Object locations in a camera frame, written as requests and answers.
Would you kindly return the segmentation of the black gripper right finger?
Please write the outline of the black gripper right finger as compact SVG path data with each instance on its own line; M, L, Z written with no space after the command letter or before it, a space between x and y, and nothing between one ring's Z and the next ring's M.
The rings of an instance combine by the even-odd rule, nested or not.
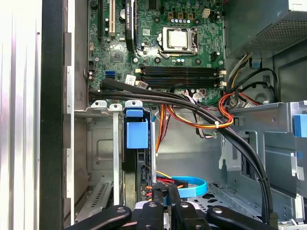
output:
M168 186L173 230L273 230L274 227L224 206L210 207L205 217L194 203L181 200L176 185Z

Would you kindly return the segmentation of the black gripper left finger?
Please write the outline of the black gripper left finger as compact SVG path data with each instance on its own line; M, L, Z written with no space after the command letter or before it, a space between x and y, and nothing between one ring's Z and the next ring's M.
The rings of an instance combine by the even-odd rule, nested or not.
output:
M131 210L115 205L67 227L68 230L162 230L164 201L162 184L152 185L152 199L138 202Z

